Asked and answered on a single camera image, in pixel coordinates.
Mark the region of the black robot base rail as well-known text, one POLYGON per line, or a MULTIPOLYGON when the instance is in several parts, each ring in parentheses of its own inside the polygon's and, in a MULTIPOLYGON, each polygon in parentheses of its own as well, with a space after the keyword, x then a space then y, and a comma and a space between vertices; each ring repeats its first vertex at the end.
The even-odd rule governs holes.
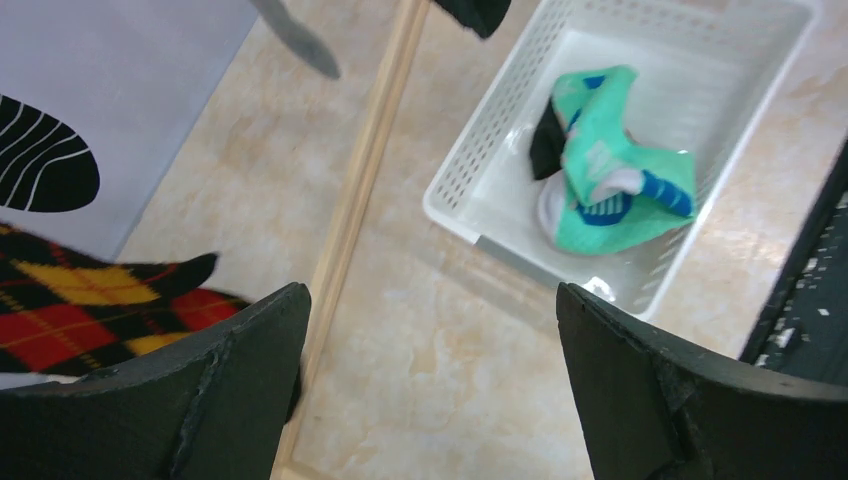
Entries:
POLYGON ((847 147, 764 304, 739 360, 812 381, 847 384, 847 147))

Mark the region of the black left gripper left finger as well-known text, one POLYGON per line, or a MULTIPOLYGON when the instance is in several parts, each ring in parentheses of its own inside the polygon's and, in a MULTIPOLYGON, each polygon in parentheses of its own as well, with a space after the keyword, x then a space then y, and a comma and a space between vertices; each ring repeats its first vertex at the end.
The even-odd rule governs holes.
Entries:
POLYGON ((308 288, 73 383, 1 393, 5 479, 266 479, 299 403, 308 288))

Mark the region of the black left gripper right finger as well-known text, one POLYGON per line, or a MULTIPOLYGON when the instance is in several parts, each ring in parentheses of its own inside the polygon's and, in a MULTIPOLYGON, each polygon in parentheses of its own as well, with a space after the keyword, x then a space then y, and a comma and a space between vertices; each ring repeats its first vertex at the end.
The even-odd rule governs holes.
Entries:
POLYGON ((847 390, 759 368, 575 284, 556 315, 598 479, 843 479, 847 390))

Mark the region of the teal sock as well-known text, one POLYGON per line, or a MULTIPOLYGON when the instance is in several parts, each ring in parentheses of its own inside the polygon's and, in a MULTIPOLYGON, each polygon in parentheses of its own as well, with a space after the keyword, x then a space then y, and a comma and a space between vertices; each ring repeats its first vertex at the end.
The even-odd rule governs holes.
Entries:
POLYGON ((636 78, 618 65, 563 74, 551 88, 567 139, 561 170, 540 180, 536 214, 559 250, 614 254, 696 217, 694 156, 644 146, 624 126, 636 78))

